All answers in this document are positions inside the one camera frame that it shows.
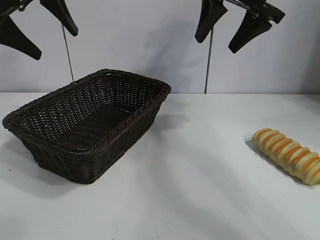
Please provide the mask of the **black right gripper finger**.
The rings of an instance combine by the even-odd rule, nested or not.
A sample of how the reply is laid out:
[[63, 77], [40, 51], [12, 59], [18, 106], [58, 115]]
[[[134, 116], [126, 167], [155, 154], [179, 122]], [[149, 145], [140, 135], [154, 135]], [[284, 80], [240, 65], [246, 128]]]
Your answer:
[[202, 43], [217, 21], [227, 12], [222, 0], [202, 0], [195, 39]]
[[248, 42], [269, 31], [271, 27], [272, 24], [266, 18], [254, 16], [250, 11], [246, 11], [241, 25], [230, 41], [228, 48], [235, 54]]

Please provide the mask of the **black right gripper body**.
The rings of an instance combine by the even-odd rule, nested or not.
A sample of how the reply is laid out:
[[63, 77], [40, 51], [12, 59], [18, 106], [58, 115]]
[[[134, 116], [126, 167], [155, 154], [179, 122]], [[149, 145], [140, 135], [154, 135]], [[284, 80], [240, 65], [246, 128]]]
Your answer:
[[247, 10], [254, 18], [265, 19], [279, 24], [285, 13], [266, 0], [227, 0], [238, 7]]

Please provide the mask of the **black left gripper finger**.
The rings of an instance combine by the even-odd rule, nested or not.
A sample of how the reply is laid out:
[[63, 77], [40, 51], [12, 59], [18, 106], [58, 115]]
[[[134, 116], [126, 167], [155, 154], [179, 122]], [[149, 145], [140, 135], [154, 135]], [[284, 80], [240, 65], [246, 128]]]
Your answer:
[[29, 40], [13, 20], [7, 16], [0, 20], [0, 44], [40, 60], [42, 51]]
[[79, 29], [68, 10], [65, 0], [40, 0], [40, 4], [52, 13], [72, 36], [76, 37], [78, 35]]

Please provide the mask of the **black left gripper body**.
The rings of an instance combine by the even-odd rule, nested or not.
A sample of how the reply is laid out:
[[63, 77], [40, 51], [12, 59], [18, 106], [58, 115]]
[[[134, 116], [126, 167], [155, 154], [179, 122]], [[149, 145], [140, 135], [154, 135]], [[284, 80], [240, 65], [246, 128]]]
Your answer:
[[23, 12], [27, 5], [27, 0], [0, 0], [0, 18], [6, 18], [15, 11]]

